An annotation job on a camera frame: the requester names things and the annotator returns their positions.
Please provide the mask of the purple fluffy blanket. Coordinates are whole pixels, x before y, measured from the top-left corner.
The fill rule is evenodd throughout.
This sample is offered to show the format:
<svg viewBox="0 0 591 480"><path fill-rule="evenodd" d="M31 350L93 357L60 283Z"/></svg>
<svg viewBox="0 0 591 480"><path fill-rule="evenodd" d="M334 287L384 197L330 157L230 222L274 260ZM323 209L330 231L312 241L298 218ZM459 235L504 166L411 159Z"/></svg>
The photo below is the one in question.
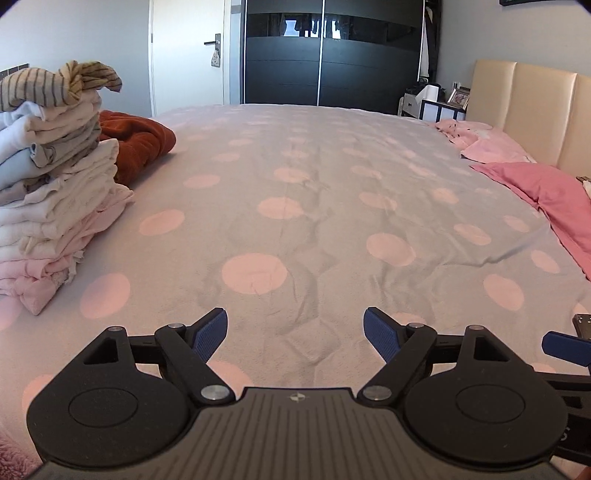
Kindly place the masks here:
<svg viewBox="0 0 591 480"><path fill-rule="evenodd" d="M38 465L9 437L0 435L0 480L23 480Z"/></svg>

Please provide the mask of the stack of folded clothes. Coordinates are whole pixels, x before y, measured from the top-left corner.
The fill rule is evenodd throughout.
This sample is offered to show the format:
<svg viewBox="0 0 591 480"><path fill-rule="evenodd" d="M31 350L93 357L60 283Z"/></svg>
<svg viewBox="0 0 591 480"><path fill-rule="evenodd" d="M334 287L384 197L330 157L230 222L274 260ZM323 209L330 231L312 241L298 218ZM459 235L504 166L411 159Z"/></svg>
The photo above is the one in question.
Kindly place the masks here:
<svg viewBox="0 0 591 480"><path fill-rule="evenodd" d="M33 315L132 201L115 180L118 143L100 137L100 108L90 91L73 106L26 101L1 115L1 293Z"/></svg>

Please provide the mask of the white nightstand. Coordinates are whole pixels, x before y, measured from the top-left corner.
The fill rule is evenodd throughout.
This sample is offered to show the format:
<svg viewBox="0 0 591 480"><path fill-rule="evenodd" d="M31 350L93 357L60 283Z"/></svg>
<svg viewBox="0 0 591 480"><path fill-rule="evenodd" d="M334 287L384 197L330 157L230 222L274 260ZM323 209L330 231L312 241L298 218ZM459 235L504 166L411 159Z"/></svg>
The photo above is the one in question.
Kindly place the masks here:
<svg viewBox="0 0 591 480"><path fill-rule="evenodd" d="M448 119L463 121L467 115L471 89L457 86L449 97L440 97L441 94L444 91L437 84L409 87L399 102L398 115L432 123Z"/></svg>

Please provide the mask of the grey pink-dotted bed cover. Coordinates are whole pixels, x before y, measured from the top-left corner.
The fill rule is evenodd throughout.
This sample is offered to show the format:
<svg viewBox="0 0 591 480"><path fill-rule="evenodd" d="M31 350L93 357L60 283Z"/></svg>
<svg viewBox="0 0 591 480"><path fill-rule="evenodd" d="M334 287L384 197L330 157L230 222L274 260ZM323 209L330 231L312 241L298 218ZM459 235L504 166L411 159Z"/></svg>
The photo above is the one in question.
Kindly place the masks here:
<svg viewBox="0 0 591 480"><path fill-rule="evenodd" d="M246 385L359 388L381 365L376 306L443 333L492 330L544 372L590 284L542 212L471 168L428 124L318 107L162 117L171 153L38 315L1 295L1 434L24 453L34 396L111 325L143 335L215 307L215 371Z"/></svg>

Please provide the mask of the pink pillowcase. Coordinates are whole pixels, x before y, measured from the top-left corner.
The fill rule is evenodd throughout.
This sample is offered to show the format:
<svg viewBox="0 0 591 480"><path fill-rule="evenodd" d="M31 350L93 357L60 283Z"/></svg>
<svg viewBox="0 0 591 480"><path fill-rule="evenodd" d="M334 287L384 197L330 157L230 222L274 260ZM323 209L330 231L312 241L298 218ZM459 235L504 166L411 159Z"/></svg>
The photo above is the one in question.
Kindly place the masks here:
<svg viewBox="0 0 591 480"><path fill-rule="evenodd" d="M473 164L471 168L541 211L561 244L590 279L590 198L579 180L539 163Z"/></svg>

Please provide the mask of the white door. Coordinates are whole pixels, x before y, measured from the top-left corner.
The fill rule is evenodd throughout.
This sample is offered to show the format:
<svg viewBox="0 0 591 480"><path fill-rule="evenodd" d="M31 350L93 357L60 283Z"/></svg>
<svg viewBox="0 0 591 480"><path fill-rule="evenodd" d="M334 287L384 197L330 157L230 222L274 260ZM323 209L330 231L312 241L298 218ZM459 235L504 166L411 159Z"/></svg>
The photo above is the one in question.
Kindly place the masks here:
<svg viewBox="0 0 591 480"><path fill-rule="evenodd" d="M149 80L154 115L225 102L224 34L230 3L154 0L149 7Z"/></svg>

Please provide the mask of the rust red folded garment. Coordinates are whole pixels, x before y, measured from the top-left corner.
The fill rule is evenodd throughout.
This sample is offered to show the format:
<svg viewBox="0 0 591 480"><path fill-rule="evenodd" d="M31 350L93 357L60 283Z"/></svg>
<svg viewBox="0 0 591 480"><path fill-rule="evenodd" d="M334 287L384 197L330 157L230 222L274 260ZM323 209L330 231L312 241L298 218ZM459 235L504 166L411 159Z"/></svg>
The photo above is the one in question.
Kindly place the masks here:
<svg viewBox="0 0 591 480"><path fill-rule="evenodd" d="M176 144L174 132L152 119L103 110L99 114L99 123L101 141L118 141L115 181L127 187Z"/></svg>

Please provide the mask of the beige padded headboard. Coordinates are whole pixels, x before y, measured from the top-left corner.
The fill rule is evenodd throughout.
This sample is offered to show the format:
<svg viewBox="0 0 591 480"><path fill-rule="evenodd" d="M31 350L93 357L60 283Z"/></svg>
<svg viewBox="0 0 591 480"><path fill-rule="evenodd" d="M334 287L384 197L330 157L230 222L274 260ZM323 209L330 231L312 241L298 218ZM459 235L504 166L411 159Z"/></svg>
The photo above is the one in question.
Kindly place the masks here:
<svg viewBox="0 0 591 480"><path fill-rule="evenodd" d="M590 88L590 78L579 73L480 59L467 119L501 129L539 163L588 177Z"/></svg>

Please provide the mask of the light pink pillow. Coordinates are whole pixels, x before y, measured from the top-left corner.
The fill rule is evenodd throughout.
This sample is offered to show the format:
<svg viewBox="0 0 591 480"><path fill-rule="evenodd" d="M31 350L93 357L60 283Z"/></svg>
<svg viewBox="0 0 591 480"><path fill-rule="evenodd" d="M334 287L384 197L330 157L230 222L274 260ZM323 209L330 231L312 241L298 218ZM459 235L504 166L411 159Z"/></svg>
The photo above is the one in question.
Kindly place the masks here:
<svg viewBox="0 0 591 480"><path fill-rule="evenodd" d="M536 160L508 134L486 123L445 119L433 124L460 152L473 162L535 163Z"/></svg>

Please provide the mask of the brown striped shorts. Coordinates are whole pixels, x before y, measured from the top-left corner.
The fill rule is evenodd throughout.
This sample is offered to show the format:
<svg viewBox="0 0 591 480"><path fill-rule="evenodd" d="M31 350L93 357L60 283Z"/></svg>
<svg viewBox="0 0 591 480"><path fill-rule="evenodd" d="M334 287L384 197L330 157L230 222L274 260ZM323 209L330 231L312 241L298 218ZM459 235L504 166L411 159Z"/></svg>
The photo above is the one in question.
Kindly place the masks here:
<svg viewBox="0 0 591 480"><path fill-rule="evenodd" d="M71 106L85 91L102 88L118 93L122 80L112 67L99 61L71 60L56 72L26 68L1 80L1 111L15 111L24 102L42 107Z"/></svg>

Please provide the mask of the black sliding wardrobe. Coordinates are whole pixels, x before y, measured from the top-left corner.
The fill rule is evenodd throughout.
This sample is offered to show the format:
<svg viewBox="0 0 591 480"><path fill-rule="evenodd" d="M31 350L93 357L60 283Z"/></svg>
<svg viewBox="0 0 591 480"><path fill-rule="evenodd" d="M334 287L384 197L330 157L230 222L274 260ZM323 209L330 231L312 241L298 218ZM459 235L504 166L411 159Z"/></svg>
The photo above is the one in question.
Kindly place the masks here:
<svg viewBox="0 0 591 480"><path fill-rule="evenodd" d="M422 1L247 1L243 100L394 114L420 73Z"/></svg>

